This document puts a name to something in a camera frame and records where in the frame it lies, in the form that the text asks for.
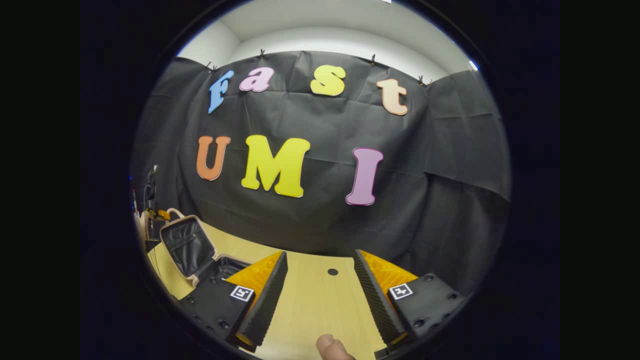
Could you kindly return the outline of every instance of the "orange letter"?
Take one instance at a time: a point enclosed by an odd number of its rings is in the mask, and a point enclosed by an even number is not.
[[[222,172],[222,161],[225,159],[225,149],[227,148],[227,144],[231,142],[231,138],[228,136],[218,136],[216,138],[216,144],[218,144],[216,162],[213,164],[213,168],[207,168],[207,152],[212,142],[213,138],[211,136],[201,136],[198,139],[200,146],[198,146],[196,170],[198,170],[198,175],[205,180],[215,180],[220,176],[220,172]]]
[[[400,95],[406,95],[406,89],[398,86],[398,80],[386,79],[376,83],[379,88],[382,88],[382,105],[385,109],[392,114],[404,115],[407,113],[408,108],[405,105],[400,105]]]

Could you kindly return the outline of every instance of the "white wall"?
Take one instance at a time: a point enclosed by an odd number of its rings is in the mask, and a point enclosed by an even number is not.
[[[178,56],[195,60],[202,65],[211,61],[209,67],[220,67],[231,62],[229,58],[239,44],[238,37],[221,21],[216,21],[191,39]]]
[[[228,62],[260,54],[279,51],[331,51],[371,59],[407,73],[413,78],[424,76],[424,81],[440,79],[448,73],[424,55],[402,44],[378,35],[344,28],[295,28],[276,31],[242,42],[231,54]]]

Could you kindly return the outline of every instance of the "wooden table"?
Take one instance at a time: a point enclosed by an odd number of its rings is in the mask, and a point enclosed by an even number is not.
[[[220,253],[255,263],[279,251],[204,226]],[[163,243],[148,257],[173,296],[181,299],[193,290]],[[353,270],[353,259],[287,251],[287,261],[289,271],[280,300],[264,342],[254,355],[265,360],[320,359],[316,340],[322,334],[332,334],[356,359],[375,359],[373,352],[385,344]],[[329,275],[330,268],[338,274]]]

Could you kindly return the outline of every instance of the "black fabric backdrop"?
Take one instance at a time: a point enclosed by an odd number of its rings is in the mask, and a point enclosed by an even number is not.
[[[347,76],[336,96],[313,94],[320,65]],[[242,92],[257,67],[275,74],[265,92]],[[228,70],[223,103],[211,114],[209,87]],[[399,117],[382,106],[376,82],[407,89]],[[273,155],[289,138],[311,144],[302,165],[302,198],[241,186],[247,136],[264,135]],[[198,139],[229,136],[219,178],[196,171]],[[345,202],[356,169],[352,150],[384,154],[371,206]],[[212,166],[213,143],[207,155]],[[132,180],[138,204],[151,166],[157,205],[195,214],[218,229],[285,250],[352,256],[362,249],[417,274],[434,272],[462,293],[474,291],[500,244],[511,188],[501,118],[477,72],[420,86],[405,73],[345,54],[293,51],[247,58],[210,73],[176,58],[150,96],[134,144]]]

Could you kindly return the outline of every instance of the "blue letter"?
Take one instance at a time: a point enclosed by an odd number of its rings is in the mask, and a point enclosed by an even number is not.
[[[209,105],[209,113],[214,111],[218,106],[220,106],[220,104],[222,104],[222,100],[224,99],[222,99],[222,96],[220,95],[227,92],[227,88],[229,86],[227,79],[230,79],[233,75],[234,71],[229,70],[222,78],[219,78],[209,88],[209,91],[211,92],[211,105]]]

